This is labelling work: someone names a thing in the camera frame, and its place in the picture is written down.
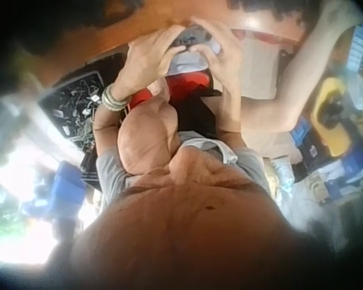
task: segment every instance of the forearm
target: forearm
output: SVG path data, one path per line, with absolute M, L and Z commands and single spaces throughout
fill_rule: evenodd
M 118 89 L 119 81 L 116 80 L 112 96 L 118 101 L 126 99 L 129 95 L 123 89 Z M 93 134 L 96 141 L 97 153 L 100 156 L 110 147 L 117 146 L 118 125 L 121 111 L 114 112 L 100 105 L 94 116 Z
M 239 82 L 223 88 L 217 114 L 217 137 L 230 148 L 246 147 L 241 134 L 241 93 Z
M 104 105 L 100 105 L 94 116 L 93 131 L 114 127 L 117 130 L 121 112 L 113 112 Z
M 241 92 L 239 81 L 223 87 L 223 95 L 217 114 L 217 133 L 241 132 Z
M 324 9 L 294 59 L 284 70 L 274 100 L 243 100 L 243 126 L 262 131 L 290 131 L 317 86 L 339 36 L 356 21 L 344 17 L 338 2 Z

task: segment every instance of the wooden table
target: wooden table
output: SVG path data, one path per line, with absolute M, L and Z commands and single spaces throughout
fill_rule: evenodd
M 108 27 L 66 32 L 46 55 L 27 56 L 26 69 L 44 87 L 49 87 L 64 75 L 139 36 L 173 23 L 188 25 L 192 15 L 216 19 L 232 28 L 272 34 L 293 43 L 304 34 L 304 29 L 296 23 L 299 13 L 278 22 L 268 10 L 248 13 L 229 9 L 227 0 L 144 0 L 143 3 L 130 17 Z M 120 1 L 109 0 L 106 15 L 121 9 L 124 8 Z

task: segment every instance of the hand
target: hand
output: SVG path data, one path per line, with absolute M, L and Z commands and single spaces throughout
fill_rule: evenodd
M 111 89 L 116 100 L 127 98 L 166 75 L 173 57 L 186 49 L 185 46 L 170 48 L 184 29 L 180 25 L 173 25 L 129 44 L 125 66 Z
M 243 55 L 239 40 L 230 28 L 218 21 L 207 21 L 193 17 L 192 20 L 206 29 L 221 46 L 219 54 L 215 54 L 205 44 L 190 47 L 190 51 L 197 51 L 207 60 L 212 75 L 226 88 L 233 90 L 239 86 L 240 69 Z

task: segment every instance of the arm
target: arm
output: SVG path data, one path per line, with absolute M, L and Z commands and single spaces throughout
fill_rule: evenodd
M 237 81 L 231 89 L 223 88 L 217 114 L 217 135 L 230 148 L 246 147 L 241 134 L 241 93 Z
M 240 68 L 243 55 L 239 40 L 221 22 L 197 18 L 193 20 L 210 32 L 221 46 L 219 54 L 215 54 L 206 45 L 194 45 L 190 48 L 206 58 L 211 73 L 223 85 L 223 95 L 217 112 L 218 139 L 232 149 L 246 147 L 241 135 Z
M 120 112 L 110 111 L 104 105 L 98 107 L 93 125 L 98 156 L 110 147 L 116 146 L 119 120 Z
M 182 26 L 173 25 L 169 29 L 142 36 L 130 43 L 125 66 L 111 88 L 113 98 L 124 101 L 163 77 L 168 72 L 172 58 L 186 49 L 184 46 L 169 48 L 184 29 Z M 104 105 L 98 107 L 93 124 L 98 156 L 117 146 L 119 120 L 120 112 L 110 111 Z
M 363 21 L 363 13 L 348 1 L 325 2 L 315 29 L 284 70 L 274 100 L 244 98 L 243 126 L 278 132 L 292 130 L 319 82 L 340 35 Z

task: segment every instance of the phone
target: phone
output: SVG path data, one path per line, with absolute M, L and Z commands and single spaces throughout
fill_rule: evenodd
M 208 33 L 203 27 L 194 25 L 185 29 L 179 36 L 173 41 L 171 47 L 179 47 L 185 45 L 187 48 L 196 44 L 205 44 L 211 40 L 212 35 Z

